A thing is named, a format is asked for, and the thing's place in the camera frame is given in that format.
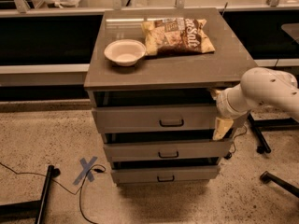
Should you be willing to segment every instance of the drawer cabinet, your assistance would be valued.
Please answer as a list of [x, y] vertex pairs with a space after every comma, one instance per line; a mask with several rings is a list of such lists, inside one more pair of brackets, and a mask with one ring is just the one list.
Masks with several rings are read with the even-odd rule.
[[[146, 57], [134, 66], [113, 65], [104, 56], [117, 39], [144, 42], [142, 21], [157, 18], [207, 20], [214, 53]], [[209, 88], [226, 89], [255, 67], [216, 8], [107, 11], [84, 87], [116, 184], [215, 178], [233, 136], [246, 116], [213, 140], [217, 107]]]
[[217, 108], [206, 88], [89, 94], [117, 184], [215, 178], [242, 124], [213, 141]]

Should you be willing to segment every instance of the black stand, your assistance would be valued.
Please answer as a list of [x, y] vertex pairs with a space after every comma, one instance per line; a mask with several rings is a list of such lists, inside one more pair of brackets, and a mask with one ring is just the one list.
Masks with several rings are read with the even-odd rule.
[[260, 145], [257, 147], [258, 153], [270, 153], [271, 148], [268, 146], [267, 141], [264, 139], [262, 130], [269, 130], [275, 128], [276, 130], [283, 130], [286, 128], [298, 128], [299, 123], [292, 118], [289, 119], [265, 119], [265, 120], [254, 120], [251, 114], [248, 117], [251, 130], [255, 133], [260, 141]]
[[288, 192], [290, 192], [291, 194], [295, 195], [297, 198], [299, 198], [299, 188], [293, 186], [290, 183], [287, 183], [284, 180], [281, 180], [280, 178], [276, 177], [275, 175], [272, 175], [270, 173], [268, 173], [267, 171], [264, 172], [260, 179], [264, 182], [264, 183], [268, 183], [270, 181], [275, 182], [276, 184], [280, 185], [282, 188], [284, 188], [285, 190], [287, 190]]
[[50, 183], [53, 177], [60, 174], [59, 169], [54, 169], [54, 166], [48, 166], [47, 176], [44, 182], [43, 191], [40, 200], [25, 202], [25, 203], [14, 203], [8, 205], [0, 205], [0, 222], [1, 217], [10, 219], [15, 218], [30, 218], [35, 217], [35, 224], [43, 223], [45, 216], [45, 210], [47, 207], [47, 199], [50, 192]]

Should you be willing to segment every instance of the chip bag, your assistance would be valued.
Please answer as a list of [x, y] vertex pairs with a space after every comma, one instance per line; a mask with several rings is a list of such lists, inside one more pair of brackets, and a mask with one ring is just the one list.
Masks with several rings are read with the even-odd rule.
[[215, 51], [203, 27], [206, 20], [171, 18], [143, 21], [147, 55], [175, 55]]

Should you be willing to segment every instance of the white bowl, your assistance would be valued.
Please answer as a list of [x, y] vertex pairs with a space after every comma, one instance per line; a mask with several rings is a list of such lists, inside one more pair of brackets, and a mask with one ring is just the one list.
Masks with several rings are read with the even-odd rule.
[[146, 54], [146, 47], [139, 41], [123, 39], [110, 43], [104, 54], [118, 65], [130, 66]]

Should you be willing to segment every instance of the concrete floor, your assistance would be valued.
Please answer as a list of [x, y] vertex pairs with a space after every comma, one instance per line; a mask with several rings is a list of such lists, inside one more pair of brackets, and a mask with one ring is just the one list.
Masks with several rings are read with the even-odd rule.
[[[264, 132], [270, 154], [256, 152], [250, 129], [235, 139], [236, 153], [221, 161], [221, 172], [210, 181], [141, 184], [116, 187], [95, 129], [87, 100], [67, 102], [0, 103], [0, 162], [17, 172], [45, 174], [49, 164], [59, 168], [56, 180], [73, 192], [82, 171], [80, 160], [107, 168], [85, 182], [82, 209], [96, 223], [298, 223], [299, 200], [259, 176], [269, 171], [299, 186], [299, 131]], [[281, 112], [267, 107], [256, 119]], [[0, 204], [37, 200], [44, 177], [15, 175], [0, 166]], [[50, 189], [46, 223], [88, 223], [79, 211], [79, 196], [57, 184]], [[2, 223], [34, 223], [0, 219]]]

